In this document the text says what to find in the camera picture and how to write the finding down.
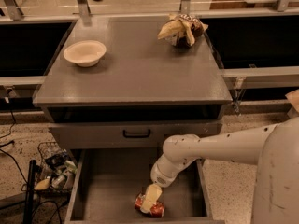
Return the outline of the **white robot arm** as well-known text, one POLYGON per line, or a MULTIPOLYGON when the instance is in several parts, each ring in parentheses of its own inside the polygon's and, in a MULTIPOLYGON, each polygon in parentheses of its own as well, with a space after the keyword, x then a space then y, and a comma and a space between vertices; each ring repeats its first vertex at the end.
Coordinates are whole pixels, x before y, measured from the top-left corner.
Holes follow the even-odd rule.
POLYGON ((152 183, 140 210, 157 211, 162 189, 198 159, 255 164, 250 224, 299 224, 299 118, 205 138, 168 137, 151 169, 152 183))

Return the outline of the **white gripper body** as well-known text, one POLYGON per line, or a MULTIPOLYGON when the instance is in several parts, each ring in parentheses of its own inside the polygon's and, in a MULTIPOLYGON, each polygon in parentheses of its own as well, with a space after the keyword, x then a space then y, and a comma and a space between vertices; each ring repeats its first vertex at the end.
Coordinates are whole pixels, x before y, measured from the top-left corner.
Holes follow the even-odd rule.
POLYGON ((175 180, 174 177, 168 177, 164 175, 158 168, 157 164, 154 164, 150 171, 151 181, 161 188, 169 187, 175 180))

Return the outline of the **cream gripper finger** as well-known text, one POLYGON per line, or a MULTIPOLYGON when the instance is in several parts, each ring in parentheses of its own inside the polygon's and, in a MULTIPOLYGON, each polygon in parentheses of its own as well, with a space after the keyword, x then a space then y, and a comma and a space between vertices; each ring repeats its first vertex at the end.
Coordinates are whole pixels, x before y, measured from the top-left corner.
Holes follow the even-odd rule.
POLYGON ((148 185, 144 195, 143 203, 140 207, 140 211, 147 214, 153 207, 153 205, 156 204, 161 195, 162 188, 160 186, 158 186, 157 184, 148 185))

